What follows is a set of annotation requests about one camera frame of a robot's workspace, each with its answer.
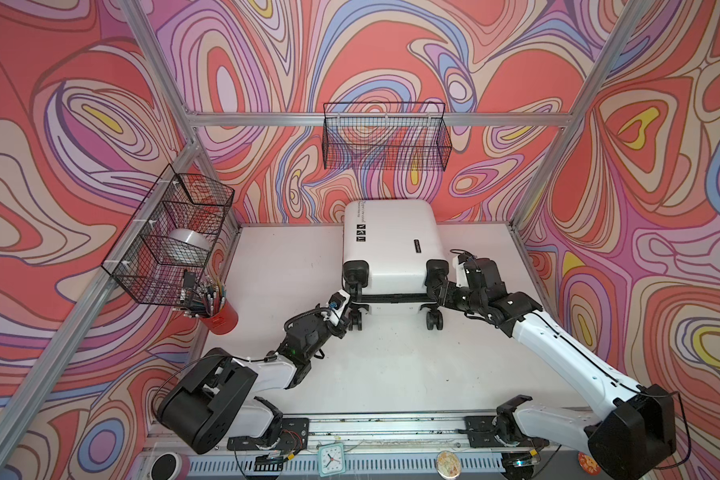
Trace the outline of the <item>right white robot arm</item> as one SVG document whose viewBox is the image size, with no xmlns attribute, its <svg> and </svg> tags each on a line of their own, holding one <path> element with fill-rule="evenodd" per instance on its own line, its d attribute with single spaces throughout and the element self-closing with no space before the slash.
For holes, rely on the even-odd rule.
<svg viewBox="0 0 720 480">
<path fill-rule="evenodd" d="M 584 414 L 517 395 L 496 409 L 492 432 L 498 442 L 552 441 L 592 457 L 613 479 L 638 479 L 676 452 L 671 393 L 621 373 L 567 333 L 531 296 L 508 292 L 494 261 L 464 250 L 455 261 L 456 281 L 448 278 L 447 261 L 428 261 L 428 296 L 530 349 L 590 408 Z"/>
</svg>

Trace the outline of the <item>pink tape roll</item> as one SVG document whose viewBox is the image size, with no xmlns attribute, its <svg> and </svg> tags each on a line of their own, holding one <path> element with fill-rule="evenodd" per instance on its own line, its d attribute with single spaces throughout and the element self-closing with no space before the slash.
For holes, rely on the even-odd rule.
<svg viewBox="0 0 720 480">
<path fill-rule="evenodd" d="M 149 480 L 186 480 L 190 460 L 186 455 L 166 452 L 157 457 L 148 470 Z"/>
</svg>

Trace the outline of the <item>white roll in basket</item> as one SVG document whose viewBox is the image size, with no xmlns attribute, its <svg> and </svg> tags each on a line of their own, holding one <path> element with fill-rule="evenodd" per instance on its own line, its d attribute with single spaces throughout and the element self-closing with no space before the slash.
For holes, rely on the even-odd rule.
<svg viewBox="0 0 720 480">
<path fill-rule="evenodd" d="M 165 246 L 172 263 L 190 267 L 202 267 L 211 251 L 211 244 L 203 234 L 186 228 L 172 230 Z"/>
</svg>

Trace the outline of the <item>red pen holder cup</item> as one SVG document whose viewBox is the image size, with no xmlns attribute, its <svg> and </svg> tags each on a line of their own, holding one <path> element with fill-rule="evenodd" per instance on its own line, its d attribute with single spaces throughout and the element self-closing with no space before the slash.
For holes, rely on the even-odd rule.
<svg viewBox="0 0 720 480">
<path fill-rule="evenodd" d="M 176 307 L 185 317 L 196 319 L 214 335 L 222 336 L 233 331 L 239 321 L 234 307 L 227 301 L 226 288 L 215 277 L 205 277 L 202 281 L 187 272 Z"/>
</svg>

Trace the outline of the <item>red round sticker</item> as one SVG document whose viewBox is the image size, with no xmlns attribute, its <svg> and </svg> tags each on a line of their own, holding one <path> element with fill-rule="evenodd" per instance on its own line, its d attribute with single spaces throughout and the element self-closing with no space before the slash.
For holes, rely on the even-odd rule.
<svg viewBox="0 0 720 480">
<path fill-rule="evenodd" d="M 587 474 L 596 476 L 602 472 L 600 465 L 594 460 L 593 457 L 584 453 L 579 453 L 577 458 L 581 469 Z"/>
</svg>

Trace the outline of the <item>small teal alarm clock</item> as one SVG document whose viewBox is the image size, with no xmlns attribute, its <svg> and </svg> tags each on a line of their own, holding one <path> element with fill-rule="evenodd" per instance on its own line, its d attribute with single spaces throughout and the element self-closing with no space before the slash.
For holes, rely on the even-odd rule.
<svg viewBox="0 0 720 480">
<path fill-rule="evenodd" d="M 341 475 L 346 472 L 345 449 L 342 443 L 322 445 L 317 453 L 320 477 Z"/>
</svg>

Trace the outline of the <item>black suitcase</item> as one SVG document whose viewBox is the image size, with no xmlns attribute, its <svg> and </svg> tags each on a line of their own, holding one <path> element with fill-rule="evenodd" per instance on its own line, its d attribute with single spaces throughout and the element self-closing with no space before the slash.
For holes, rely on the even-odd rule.
<svg viewBox="0 0 720 480">
<path fill-rule="evenodd" d="M 344 213 L 342 287 L 350 295 L 349 330 L 363 316 L 416 315 L 429 330 L 444 328 L 435 290 L 446 283 L 449 263 L 429 203 L 424 200 L 358 200 Z"/>
</svg>

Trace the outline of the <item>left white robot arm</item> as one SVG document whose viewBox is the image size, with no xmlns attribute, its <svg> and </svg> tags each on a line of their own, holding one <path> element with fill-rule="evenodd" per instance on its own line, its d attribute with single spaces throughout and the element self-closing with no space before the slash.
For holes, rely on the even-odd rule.
<svg viewBox="0 0 720 480">
<path fill-rule="evenodd" d="M 157 421 L 204 454 L 226 438 L 275 447 L 283 435 L 283 413 L 261 396 L 298 386 L 322 348 L 346 334 L 347 306 L 332 300 L 284 324 L 285 337 L 265 357 L 247 360 L 214 348 L 192 366 L 156 407 Z"/>
</svg>

